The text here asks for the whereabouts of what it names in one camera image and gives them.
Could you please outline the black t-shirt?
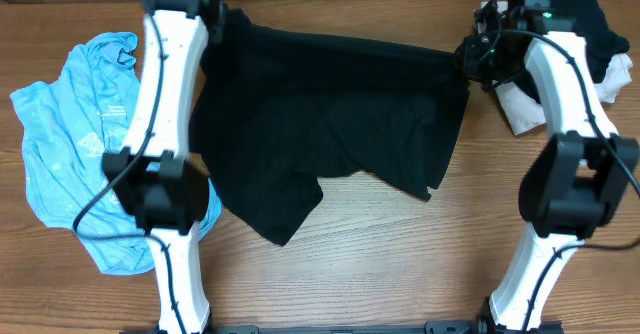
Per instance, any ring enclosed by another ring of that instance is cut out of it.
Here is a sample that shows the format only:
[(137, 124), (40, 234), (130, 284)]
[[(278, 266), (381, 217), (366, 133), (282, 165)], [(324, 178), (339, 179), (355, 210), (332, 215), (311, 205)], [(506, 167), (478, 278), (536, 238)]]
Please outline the black t-shirt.
[(367, 171), (428, 200), (469, 98), (447, 52), (277, 30), (238, 9), (201, 67), (191, 149), (223, 205), (281, 246), (322, 201), (323, 177)]

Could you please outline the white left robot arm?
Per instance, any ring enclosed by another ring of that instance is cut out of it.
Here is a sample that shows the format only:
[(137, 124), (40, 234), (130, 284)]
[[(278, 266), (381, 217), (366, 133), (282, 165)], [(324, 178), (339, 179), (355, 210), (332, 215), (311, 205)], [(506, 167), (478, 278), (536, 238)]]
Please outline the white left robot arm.
[(102, 170), (149, 245), (161, 314), (158, 333), (210, 333), (199, 229), (212, 195), (189, 161), (188, 126), (200, 58), (221, 31), (222, 0), (140, 0), (144, 62), (123, 147)]

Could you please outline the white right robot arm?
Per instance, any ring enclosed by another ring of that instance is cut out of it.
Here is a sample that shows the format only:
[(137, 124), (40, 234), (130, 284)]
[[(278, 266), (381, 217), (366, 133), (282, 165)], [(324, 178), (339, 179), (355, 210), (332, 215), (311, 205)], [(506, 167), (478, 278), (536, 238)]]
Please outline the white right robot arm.
[(551, 0), (489, 0), (474, 12), (472, 35), (456, 49), (457, 67), (484, 87), (528, 72), (549, 140), (524, 176), (518, 195), (526, 225), (507, 273), (471, 321), (429, 322), (429, 333), (560, 333), (543, 322), (544, 305), (579, 250), (594, 249), (594, 231), (613, 218), (628, 186), (639, 144), (623, 139), (597, 97), (586, 39), (574, 18)]

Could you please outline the folded black garment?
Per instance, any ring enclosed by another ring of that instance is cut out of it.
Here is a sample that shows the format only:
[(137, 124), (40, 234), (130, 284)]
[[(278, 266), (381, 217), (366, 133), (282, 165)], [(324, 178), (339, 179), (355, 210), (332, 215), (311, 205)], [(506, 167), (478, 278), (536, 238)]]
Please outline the folded black garment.
[(632, 79), (629, 41), (612, 31), (597, 0), (550, 0), (558, 17), (573, 18), (574, 32), (586, 40), (586, 59), (600, 101), (613, 103)]

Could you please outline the light blue t-shirt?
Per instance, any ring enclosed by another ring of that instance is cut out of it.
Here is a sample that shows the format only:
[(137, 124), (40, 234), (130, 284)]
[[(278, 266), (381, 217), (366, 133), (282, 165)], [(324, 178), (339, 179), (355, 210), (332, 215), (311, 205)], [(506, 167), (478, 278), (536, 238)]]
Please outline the light blue t-shirt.
[[(69, 52), (56, 81), (37, 81), (10, 95), (24, 127), (26, 199), (49, 228), (72, 230), (77, 214), (107, 184), (102, 155), (122, 148), (138, 98), (137, 46), (131, 32), (100, 34)], [(141, 232), (113, 191), (80, 224), (82, 233), (96, 236)], [(102, 274), (154, 269), (143, 238), (81, 243)]]

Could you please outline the folded beige garment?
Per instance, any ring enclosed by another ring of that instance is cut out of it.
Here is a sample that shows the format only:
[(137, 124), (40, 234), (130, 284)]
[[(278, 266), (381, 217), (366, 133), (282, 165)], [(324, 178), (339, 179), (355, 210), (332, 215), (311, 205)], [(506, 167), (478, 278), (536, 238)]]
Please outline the folded beige garment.
[(514, 134), (545, 125), (552, 133), (585, 137), (617, 129), (607, 117), (589, 72), (586, 40), (573, 18), (550, 7), (508, 3), (506, 26), (479, 36), (499, 36), (496, 80), (488, 82)]

